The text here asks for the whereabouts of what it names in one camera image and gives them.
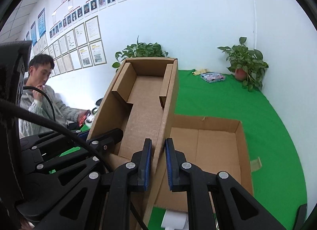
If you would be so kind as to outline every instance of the cardboard box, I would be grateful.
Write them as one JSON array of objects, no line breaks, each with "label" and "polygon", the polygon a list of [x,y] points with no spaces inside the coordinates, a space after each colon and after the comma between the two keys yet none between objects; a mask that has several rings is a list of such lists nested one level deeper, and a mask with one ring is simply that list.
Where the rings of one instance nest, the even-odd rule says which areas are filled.
[{"label": "cardboard box", "polygon": [[[175,115],[170,137],[175,150],[183,152],[188,162],[210,173],[228,172],[253,195],[248,149],[240,121]],[[165,156],[160,159],[155,184],[159,186],[155,207],[187,212],[186,192],[169,190]]]},{"label": "cardboard box", "polygon": [[[153,145],[151,181],[145,194],[133,194],[131,200],[147,224],[155,199],[149,200],[164,141],[170,136],[178,94],[178,61],[175,58],[127,58],[112,80],[98,109],[89,138],[114,128],[123,130],[123,139],[106,155],[117,168],[142,150],[144,140]],[[136,221],[130,222],[134,229]]]}]

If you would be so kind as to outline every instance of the gray sweater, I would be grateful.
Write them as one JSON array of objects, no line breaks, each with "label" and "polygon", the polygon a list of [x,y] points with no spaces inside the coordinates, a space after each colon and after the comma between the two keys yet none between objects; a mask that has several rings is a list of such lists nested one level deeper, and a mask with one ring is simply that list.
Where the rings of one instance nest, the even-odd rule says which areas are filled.
[{"label": "gray sweater", "polygon": [[[53,104],[57,123],[67,127],[67,120],[77,122],[79,113],[84,110],[66,106],[62,100],[56,96],[54,90],[48,85],[44,86],[43,91],[47,94]],[[33,98],[32,90],[23,90],[20,107],[52,121],[54,120],[52,109],[47,99],[43,97],[42,101],[35,100]],[[20,138],[48,131],[50,131],[50,129],[19,119]]]}]

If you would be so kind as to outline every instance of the cable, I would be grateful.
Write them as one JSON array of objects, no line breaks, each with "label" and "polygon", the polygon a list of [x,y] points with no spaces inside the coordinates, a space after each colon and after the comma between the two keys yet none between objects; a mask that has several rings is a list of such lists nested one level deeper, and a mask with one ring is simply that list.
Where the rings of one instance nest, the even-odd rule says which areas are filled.
[{"label": "cable", "polygon": [[24,90],[34,90],[34,91],[37,91],[39,93],[41,93],[46,99],[47,101],[49,102],[50,106],[51,106],[51,109],[52,109],[52,112],[53,112],[53,118],[54,118],[54,121],[56,122],[56,119],[55,119],[55,112],[54,112],[54,108],[53,108],[53,104],[52,102],[50,101],[49,97],[46,95],[46,93],[36,87],[33,87],[33,86],[23,86],[23,89]]},{"label": "cable", "polygon": [[[0,111],[3,114],[8,115],[9,117],[17,117],[31,123],[35,123],[46,128],[52,129],[56,132],[63,134],[64,136],[70,138],[72,141],[77,143],[79,146],[83,147],[87,150],[90,154],[96,156],[104,165],[104,167],[108,170],[108,172],[113,172],[114,170],[108,164],[108,162],[91,146],[89,146],[83,139],[79,138],[76,134],[72,133],[67,128],[63,127],[62,125],[51,121],[50,119],[44,118],[40,115],[34,114],[25,110],[12,102],[6,101],[0,98]],[[141,216],[138,214],[137,210],[135,209],[132,202],[130,202],[130,210],[134,217],[136,218],[137,222],[140,224],[143,230],[149,230],[145,223],[142,221]]]}]

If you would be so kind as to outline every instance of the wall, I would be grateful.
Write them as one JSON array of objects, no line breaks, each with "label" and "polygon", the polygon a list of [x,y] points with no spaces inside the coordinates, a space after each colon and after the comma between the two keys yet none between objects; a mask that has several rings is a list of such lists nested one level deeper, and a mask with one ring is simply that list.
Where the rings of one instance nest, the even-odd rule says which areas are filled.
[{"label": "wall", "polygon": [[[74,7],[86,1],[74,0]],[[53,27],[51,14],[60,4],[61,0],[39,0],[29,17],[30,25],[36,20],[38,31],[37,16],[45,7],[48,41]],[[57,21],[67,13],[65,2],[57,10]],[[142,42],[160,43],[170,57],[179,59],[180,69],[187,70],[212,68],[227,72],[225,56],[216,47],[233,45],[240,36],[248,37],[248,44],[254,45],[253,0],[127,0],[84,20],[96,14],[108,63],[58,75],[48,81],[74,107],[93,108],[94,102],[104,96],[115,74],[111,67],[115,52],[135,43],[138,35]],[[20,39],[25,38],[28,30],[26,24]]]},{"label": "wall", "polygon": [[256,48],[270,66],[263,94],[296,147],[309,215],[317,202],[317,31],[295,0],[255,0],[255,4]]}]

